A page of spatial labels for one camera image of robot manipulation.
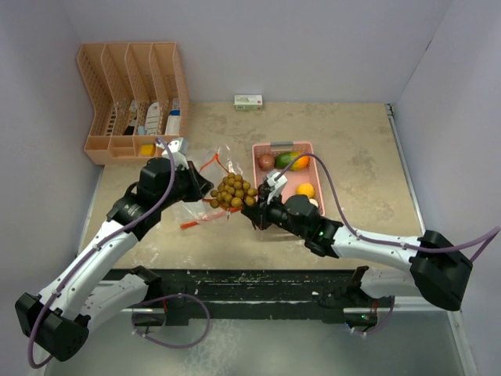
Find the wall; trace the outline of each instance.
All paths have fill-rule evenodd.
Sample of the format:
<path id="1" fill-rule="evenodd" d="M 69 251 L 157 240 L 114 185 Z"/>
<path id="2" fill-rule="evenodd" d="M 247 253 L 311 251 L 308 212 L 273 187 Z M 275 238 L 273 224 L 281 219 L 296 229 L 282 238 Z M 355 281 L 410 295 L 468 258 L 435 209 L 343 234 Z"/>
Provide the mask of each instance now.
<path id="1" fill-rule="evenodd" d="M 425 224 L 455 243 L 501 224 L 500 67 L 501 2 L 455 0 L 395 107 Z M 501 368 L 500 245 L 475 263 L 463 301 L 484 376 Z"/>
<path id="2" fill-rule="evenodd" d="M 3 374 L 27 369 L 14 302 L 74 257 L 96 184 L 97 167 L 82 152 L 92 107 L 75 62 L 79 45 L 56 0 L 0 1 Z"/>
<path id="3" fill-rule="evenodd" d="M 81 39 L 177 41 L 191 96 L 394 102 L 451 0 L 63 0 Z"/>

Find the peach-colored bin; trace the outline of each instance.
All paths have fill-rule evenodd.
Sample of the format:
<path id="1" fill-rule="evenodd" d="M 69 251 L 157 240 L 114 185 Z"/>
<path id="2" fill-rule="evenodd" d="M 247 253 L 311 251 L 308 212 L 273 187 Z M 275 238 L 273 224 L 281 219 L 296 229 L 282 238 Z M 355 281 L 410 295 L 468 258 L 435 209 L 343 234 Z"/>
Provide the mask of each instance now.
<path id="1" fill-rule="evenodd" d="M 307 141 L 286 141 L 278 143 L 256 143 L 252 146 L 252 162 L 254 165 L 254 184 L 258 187 L 268 171 L 262 171 L 259 168 L 258 158 L 262 154 L 271 154 L 273 157 L 286 151 L 298 151 L 300 153 L 313 153 L 313 146 Z M 316 168 L 315 158 L 310 157 L 310 163 L 307 168 L 300 171 L 288 171 L 285 173 L 287 184 L 282 192 L 282 201 L 296 194 L 299 184 L 311 183 L 315 188 L 315 200 L 319 203 L 320 215 L 324 215 L 325 207 L 323 205 L 322 189 L 320 188 L 319 173 Z"/>

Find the tabletop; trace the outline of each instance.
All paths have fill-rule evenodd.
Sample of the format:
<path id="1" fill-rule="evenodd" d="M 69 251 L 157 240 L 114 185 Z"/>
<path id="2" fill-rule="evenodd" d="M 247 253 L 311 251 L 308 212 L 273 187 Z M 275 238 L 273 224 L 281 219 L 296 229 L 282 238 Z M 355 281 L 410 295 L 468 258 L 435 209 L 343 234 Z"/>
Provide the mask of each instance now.
<path id="1" fill-rule="evenodd" d="M 260 112 L 234 111 L 231 103 L 191 103 L 189 153 L 227 145 L 245 179 L 253 181 L 255 143 L 309 141 L 333 176 L 350 223 L 391 235 L 420 235 L 391 124 L 382 103 L 266 103 Z M 113 203 L 139 178 L 140 164 L 107 165 L 99 181 L 84 244 Z M 326 216 L 340 220 L 329 184 L 319 170 Z M 356 259 L 320 258 L 304 241 L 255 231 L 240 213 L 181 230 L 176 210 L 124 255 L 115 268 L 354 269 Z"/>

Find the yellow object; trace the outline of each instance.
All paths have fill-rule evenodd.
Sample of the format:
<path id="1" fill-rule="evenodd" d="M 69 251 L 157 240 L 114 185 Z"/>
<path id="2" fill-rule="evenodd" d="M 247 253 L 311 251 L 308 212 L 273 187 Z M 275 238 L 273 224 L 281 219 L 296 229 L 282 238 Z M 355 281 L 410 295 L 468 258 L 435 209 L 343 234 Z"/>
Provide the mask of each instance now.
<path id="1" fill-rule="evenodd" d="M 307 198 L 315 196 L 315 188 L 310 183 L 303 183 L 297 186 L 296 194 L 304 194 Z"/>
<path id="2" fill-rule="evenodd" d="M 155 154 L 154 145 L 141 145 L 141 155 L 144 157 L 152 157 Z"/>

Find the clear plastic bag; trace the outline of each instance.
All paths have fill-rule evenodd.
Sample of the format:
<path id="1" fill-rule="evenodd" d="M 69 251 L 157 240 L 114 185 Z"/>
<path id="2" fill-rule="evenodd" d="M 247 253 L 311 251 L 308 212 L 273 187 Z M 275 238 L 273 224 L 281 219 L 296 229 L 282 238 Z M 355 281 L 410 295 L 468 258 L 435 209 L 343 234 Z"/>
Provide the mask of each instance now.
<path id="1" fill-rule="evenodd" d="M 193 150 L 186 154 L 188 161 L 195 164 L 200 174 L 214 184 L 214 188 L 230 172 L 242 175 L 238 162 L 232 159 L 229 146 L 219 146 L 212 150 Z M 198 202 L 179 202 L 172 206 L 176 220 L 182 229 L 190 228 L 200 223 L 214 222 L 216 219 L 225 218 L 236 210 L 213 209 L 209 202 L 210 195 Z"/>

